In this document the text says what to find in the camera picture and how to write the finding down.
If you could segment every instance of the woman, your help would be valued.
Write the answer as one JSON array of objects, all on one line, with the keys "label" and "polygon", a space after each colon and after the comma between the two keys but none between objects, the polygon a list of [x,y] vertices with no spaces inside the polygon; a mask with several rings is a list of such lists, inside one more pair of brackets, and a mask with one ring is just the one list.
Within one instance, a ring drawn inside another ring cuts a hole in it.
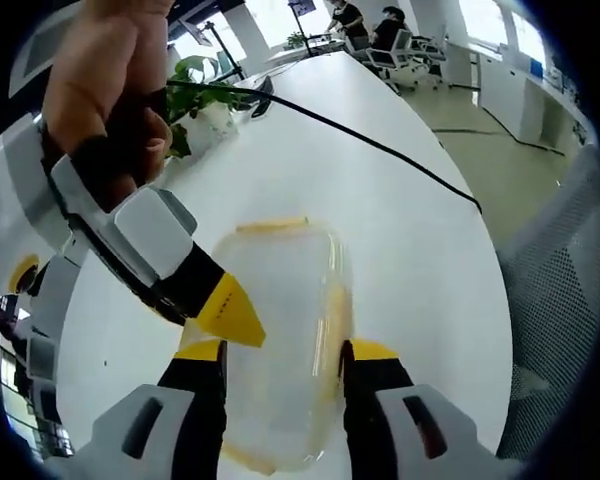
[{"label": "woman", "polygon": [[344,30],[353,50],[367,48],[369,46],[369,34],[364,28],[364,18],[358,7],[351,5],[346,0],[329,0],[329,2],[335,9],[333,10],[331,23],[327,27],[327,32],[339,23],[342,26],[338,31]]}]

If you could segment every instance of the plastic lid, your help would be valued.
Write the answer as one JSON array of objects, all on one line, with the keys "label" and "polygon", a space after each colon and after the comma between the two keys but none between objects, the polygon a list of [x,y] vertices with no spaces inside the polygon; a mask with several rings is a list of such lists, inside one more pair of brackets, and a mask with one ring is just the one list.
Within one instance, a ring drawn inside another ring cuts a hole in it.
[{"label": "plastic lid", "polygon": [[342,408],[338,367],[351,325],[342,248],[306,222],[259,224],[225,238],[213,256],[267,334],[260,349],[228,347],[224,452],[265,474],[306,468]]}]

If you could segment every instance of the human hand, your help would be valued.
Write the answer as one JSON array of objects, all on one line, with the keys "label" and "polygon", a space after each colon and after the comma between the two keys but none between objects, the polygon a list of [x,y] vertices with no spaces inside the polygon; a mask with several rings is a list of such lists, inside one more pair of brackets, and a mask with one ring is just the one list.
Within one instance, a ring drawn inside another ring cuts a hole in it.
[{"label": "human hand", "polygon": [[[56,55],[43,107],[49,135],[62,153],[112,135],[109,117],[123,92],[144,96],[165,87],[165,15],[172,3],[87,0]],[[132,157],[128,168],[91,191],[105,211],[153,180],[171,145],[171,130],[156,112],[135,113],[142,135],[114,139],[136,144],[126,152]]]}]

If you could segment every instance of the plastic container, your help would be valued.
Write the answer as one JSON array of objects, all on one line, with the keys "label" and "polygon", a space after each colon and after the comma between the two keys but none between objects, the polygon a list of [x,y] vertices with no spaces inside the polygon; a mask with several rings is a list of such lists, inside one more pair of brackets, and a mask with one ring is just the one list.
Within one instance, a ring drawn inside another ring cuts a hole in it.
[{"label": "plastic container", "polygon": [[340,350],[351,335],[344,249],[301,219],[240,227],[213,257],[246,290],[267,334],[260,349],[228,346],[223,452],[267,475],[303,470],[342,414]]}]

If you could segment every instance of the potted plant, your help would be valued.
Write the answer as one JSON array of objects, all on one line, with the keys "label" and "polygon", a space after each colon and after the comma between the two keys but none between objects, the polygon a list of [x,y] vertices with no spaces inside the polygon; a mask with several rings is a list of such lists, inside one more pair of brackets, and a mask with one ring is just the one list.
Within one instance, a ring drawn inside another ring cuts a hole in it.
[{"label": "potted plant", "polygon": [[[170,80],[202,83],[207,78],[205,70],[211,70],[213,78],[218,69],[215,58],[193,55],[178,62],[176,73]],[[215,84],[228,85],[225,82]],[[173,144],[169,154],[198,160],[228,135],[237,132],[229,109],[237,106],[242,97],[225,91],[170,86],[167,89],[167,122],[173,133]]]},{"label": "potted plant", "polygon": [[304,45],[304,36],[300,32],[293,32],[287,37],[287,46],[285,50],[293,50]]}]

